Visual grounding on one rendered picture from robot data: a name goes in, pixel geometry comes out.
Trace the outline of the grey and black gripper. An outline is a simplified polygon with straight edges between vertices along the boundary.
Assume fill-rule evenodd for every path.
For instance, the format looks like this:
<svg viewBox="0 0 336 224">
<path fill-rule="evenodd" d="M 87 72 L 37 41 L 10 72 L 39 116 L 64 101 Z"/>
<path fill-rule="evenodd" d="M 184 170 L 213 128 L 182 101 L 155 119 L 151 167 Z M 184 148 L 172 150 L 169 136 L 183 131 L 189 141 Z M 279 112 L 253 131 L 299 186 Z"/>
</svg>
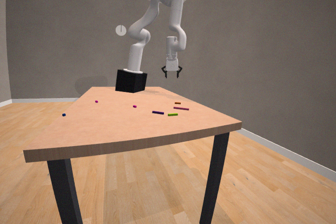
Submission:
<svg viewBox="0 0 336 224">
<path fill-rule="evenodd" d="M 166 68 L 166 71 L 164 71 L 164 68 Z M 178 71 L 178 68 L 180 70 Z M 177 71 L 177 78 L 179 77 L 179 73 L 182 70 L 182 67 L 178 66 L 178 59 L 177 58 L 167 58 L 166 59 L 166 65 L 161 68 L 162 71 L 165 73 L 165 77 L 167 78 L 167 71 Z"/>
</svg>

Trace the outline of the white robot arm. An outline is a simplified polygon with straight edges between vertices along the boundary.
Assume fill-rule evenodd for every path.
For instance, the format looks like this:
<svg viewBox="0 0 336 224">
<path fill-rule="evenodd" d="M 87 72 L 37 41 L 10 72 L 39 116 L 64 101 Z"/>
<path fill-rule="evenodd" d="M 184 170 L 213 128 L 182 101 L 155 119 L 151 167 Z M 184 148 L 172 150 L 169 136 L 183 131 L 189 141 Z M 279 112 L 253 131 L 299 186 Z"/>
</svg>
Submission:
<svg viewBox="0 0 336 224">
<path fill-rule="evenodd" d="M 124 71 L 139 73 L 143 48 L 150 40 L 149 31 L 143 28 L 150 25 L 158 16 L 160 2 L 171 7 L 169 29 L 177 32 L 179 35 L 178 41 L 175 36 L 166 37 L 166 58 L 177 58 L 177 52 L 185 50 L 186 34 L 180 27 L 183 1 L 184 0 L 151 0 L 150 6 L 144 16 L 132 24 L 128 29 L 128 35 L 131 38 L 138 40 L 138 42 L 130 47 L 128 68 L 123 69 Z"/>
</svg>

